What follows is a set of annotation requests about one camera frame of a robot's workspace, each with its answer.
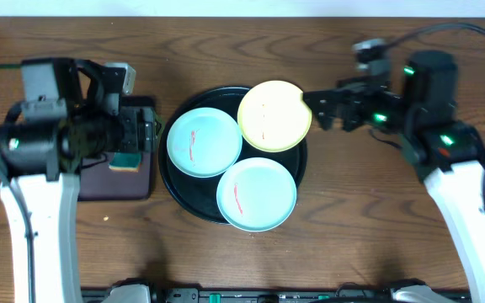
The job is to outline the yellow plate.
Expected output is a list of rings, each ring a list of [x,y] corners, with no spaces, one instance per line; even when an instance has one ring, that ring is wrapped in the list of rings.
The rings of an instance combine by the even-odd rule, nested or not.
[[[305,138],[312,125],[312,112],[295,84],[273,80],[251,88],[237,110],[242,136],[263,152],[283,152]]]

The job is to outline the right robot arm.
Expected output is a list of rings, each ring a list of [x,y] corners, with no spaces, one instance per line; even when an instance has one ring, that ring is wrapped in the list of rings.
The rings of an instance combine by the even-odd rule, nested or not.
[[[339,118],[345,131],[369,125],[398,135],[402,155],[445,219],[472,301],[485,302],[485,146],[473,126],[456,119],[457,65],[448,53],[422,50],[408,58],[404,75],[400,95],[371,75],[302,99],[324,130]]]

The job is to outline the light green plate front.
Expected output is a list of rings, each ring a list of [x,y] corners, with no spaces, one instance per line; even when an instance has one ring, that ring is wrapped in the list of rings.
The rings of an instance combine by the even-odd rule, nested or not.
[[[297,187],[290,172],[264,157],[237,162],[222,175],[216,202],[237,229],[269,231],[284,223],[296,206]]]

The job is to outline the green sponge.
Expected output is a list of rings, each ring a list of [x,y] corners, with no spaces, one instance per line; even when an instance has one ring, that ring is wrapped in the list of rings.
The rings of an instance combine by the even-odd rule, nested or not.
[[[141,153],[115,153],[109,169],[116,172],[137,173],[141,165]]]

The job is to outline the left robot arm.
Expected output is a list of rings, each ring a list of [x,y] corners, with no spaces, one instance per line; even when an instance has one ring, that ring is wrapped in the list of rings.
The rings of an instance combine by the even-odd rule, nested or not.
[[[0,198],[12,241],[17,302],[80,302],[76,224],[81,174],[101,196],[117,173],[152,165],[162,125],[136,97],[122,62],[72,58],[19,63],[24,99],[0,125]]]

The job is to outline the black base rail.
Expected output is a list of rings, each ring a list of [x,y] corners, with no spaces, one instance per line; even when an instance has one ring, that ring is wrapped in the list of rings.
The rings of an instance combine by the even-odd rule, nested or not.
[[[107,289],[83,288],[85,302],[151,303],[328,303],[328,302],[476,302],[468,291],[435,290],[418,279],[400,280],[381,289],[344,283],[333,290],[163,289],[128,279]]]

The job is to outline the light green plate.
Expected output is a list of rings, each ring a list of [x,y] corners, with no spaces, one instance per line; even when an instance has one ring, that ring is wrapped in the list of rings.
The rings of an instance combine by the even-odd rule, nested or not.
[[[198,108],[182,114],[168,132],[167,151],[173,165],[196,178],[224,173],[240,156],[243,138],[226,112]]]
[[[237,162],[222,175],[216,202],[237,229],[269,231],[284,223],[296,206],[297,187],[290,172],[264,157]]]

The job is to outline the rectangular black tray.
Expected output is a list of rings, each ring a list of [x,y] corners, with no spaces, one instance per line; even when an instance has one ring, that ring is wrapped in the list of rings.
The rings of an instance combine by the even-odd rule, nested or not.
[[[154,188],[154,154],[142,153],[136,172],[114,171],[109,163],[113,152],[82,160],[79,201],[148,199]]]

